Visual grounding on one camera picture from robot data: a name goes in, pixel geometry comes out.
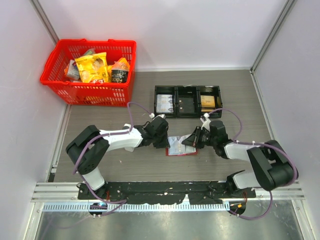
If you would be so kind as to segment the silver VIP card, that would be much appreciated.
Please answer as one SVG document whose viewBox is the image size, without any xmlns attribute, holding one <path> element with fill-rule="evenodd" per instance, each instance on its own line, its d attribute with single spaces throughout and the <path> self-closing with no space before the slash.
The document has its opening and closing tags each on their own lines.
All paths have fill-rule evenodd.
<svg viewBox="0 0 320 240">
<path fill-rule="evenodd" d="M 184 136 L 168 137 L 168 142 L 170 144 L 170 148 L 168 148 L 169 156 L 182 155 L 186 153 L 186 146 L 182 144 L 184 139 Z"/>
</svg>

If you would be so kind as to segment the red leather card holder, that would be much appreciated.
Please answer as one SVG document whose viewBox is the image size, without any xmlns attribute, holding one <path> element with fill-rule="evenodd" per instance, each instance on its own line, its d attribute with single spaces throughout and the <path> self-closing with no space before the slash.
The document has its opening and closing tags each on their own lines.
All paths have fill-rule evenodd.
<svg viewBox="0 0 320 240">
<path fill-rule="evenodd" d="M 169 148 L 165 149 L 165 154 L 167 157 L 178 157 L 178 156 L 188 156 L 196 155 L 198 150 L 195 147 L 184 145 L 182 142 L 187 139 L 190 135 L 183 136 L 169 136 Z"/>
</svg>

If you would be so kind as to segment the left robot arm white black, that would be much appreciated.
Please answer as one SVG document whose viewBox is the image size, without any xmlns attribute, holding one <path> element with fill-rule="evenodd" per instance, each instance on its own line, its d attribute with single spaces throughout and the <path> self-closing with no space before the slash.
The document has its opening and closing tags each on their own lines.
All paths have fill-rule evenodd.
<svg viewBox="0 0 320 240">
<path fill-rule="evenodd" d="M 121 130 L 99 130 L 95 125 L 86 127 L 69 145 L 66 153 L 78 172 L 90 186 L 89 193 L 102 199 L 107 193 L 106 181 L 98 168 L 107 152 L 134 149 L 153 145 L 156 149 L 168 148 L 169 123 L 163 114 L 144 125 L 125 124 Z"/>
</svg>

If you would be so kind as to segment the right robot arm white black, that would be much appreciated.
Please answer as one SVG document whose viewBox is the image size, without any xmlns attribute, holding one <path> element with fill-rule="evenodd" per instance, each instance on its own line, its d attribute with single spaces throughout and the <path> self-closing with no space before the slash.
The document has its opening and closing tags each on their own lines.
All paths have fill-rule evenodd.
<svg viewBox="0 0 320 240">
<path fill-rule="evenodd" d="M 223 159 L 251 164 L 251 171 L 241 170 L 227 177 L 225 190 L 233 198 L 242 194 L 244 189 L 252 187 L 261 187 L 269 192 L 290 185 L 298 177 L 297 168 L 276 140 L 265 143 L 232 141 L 221 120 L 209 120 L 197 126 L 182 144 L 196 149 L 210 146 Z"/>
</svg>

